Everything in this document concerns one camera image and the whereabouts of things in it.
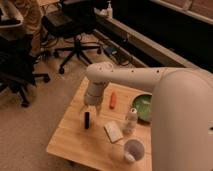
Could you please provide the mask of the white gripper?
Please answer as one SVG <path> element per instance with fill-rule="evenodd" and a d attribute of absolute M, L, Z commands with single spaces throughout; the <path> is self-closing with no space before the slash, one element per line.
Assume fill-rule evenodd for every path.
<path fill-rule="evenodd" d="M 88 90 L 85 91 L 84 94 L 84 104 L 81 108 L 81 110 L 86 110 L 89 106 L 96 106 L 96 114 L 99 116 L 101 114 L 102 106 L 99 106 L 103 101 L 103 96 L 98 95 L 92 95 Z"/>

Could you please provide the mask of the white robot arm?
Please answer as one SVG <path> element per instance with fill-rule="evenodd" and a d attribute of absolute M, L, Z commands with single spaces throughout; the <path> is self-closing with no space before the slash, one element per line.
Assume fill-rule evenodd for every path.
<path fill-rule="evenodd" d="M 152 171 L 213 171 L 213 74 L 202 68 L 87 67 L 87 105 L 103 101 L 110 83 L 152 94 Z"/>

